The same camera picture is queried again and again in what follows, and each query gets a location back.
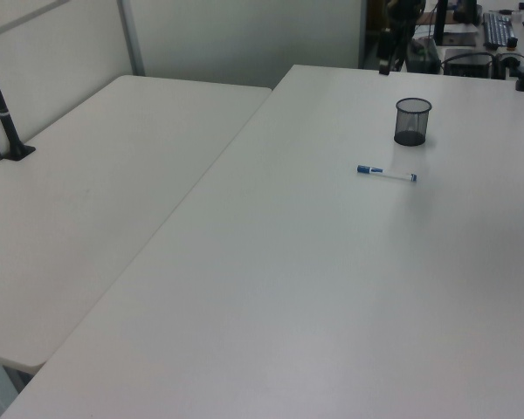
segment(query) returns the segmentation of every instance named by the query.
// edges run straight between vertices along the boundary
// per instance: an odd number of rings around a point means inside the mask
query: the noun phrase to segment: marker
[[[379,176],[392,177],[394,179],[402,179],[404,181],[410,181],[410,182],[417,181],[417,175],[414,175],[413,173],[389,172],[387,170],[382,170],[381,168],[370,168],[369,166],[362,166],[361,164],[357,166],[357,172],[366,173],[367,175],[379,175]]]

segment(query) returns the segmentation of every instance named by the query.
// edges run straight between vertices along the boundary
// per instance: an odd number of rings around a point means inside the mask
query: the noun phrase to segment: desk in background
[[[524,417],[524,93],[295,66],[4,419],[59,412]]]
[[[122,77],[0,161],[0,363],[52,356],[269,92]]]

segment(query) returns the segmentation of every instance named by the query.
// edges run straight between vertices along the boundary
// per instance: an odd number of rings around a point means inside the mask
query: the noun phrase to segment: pencil holder
[[[431,103],[425,99],[407,98],[399,100],[396,109],[398,113],[394,141],[410,147],[423,144]]]

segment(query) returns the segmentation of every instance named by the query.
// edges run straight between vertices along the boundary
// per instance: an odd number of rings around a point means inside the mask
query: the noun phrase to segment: computer keyboard
[[[507,40],[514,38],[510,18],[497,13],[483,14],[483,30],[486,34],[486,48],[496,49],[499,46],[506,46]]]

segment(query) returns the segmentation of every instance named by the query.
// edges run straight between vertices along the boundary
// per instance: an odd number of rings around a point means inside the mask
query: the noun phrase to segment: desk
[[[122,77],[0,161],[0,362],[46,362],[269,89]]]
[[[490,0],[488,2],[479,2],[480,5],[483,7],[483,12],[488,13],[490,10],[502,10],[502,9],[510,9],[510,10],[518,10],[518,1],[509,1],[509,0]],[[435,2],[427,2],[426,10],[431,11],[435,5]],[[524,10],[522,10],[522,20],[524,20]],[[514,35],[518,38],[518,46],[516,48],[516,51],[513,51],[514,53],[522,54],[524,55],[524,26],[522,23],[513,22],[513,29],[514,29]],[[483,46],[485,42],[485,34],[483,25],[480,24],[478,26],[478,34],[476,36],[476,46],[439,46],[438,47],[438,56],[442,60],[445,59],[445,53],[447,49],[465,49],[465,50],[474,50],[476,52],[484,52],[487,51],[486,48]],[[507,51],[507,48],[500,47],[497,51],[488,51],[491,52],[493,55],[504,54],[510,51]]]
[[[3,418],[59,412],[524,417],[524,93],[295,66]]]

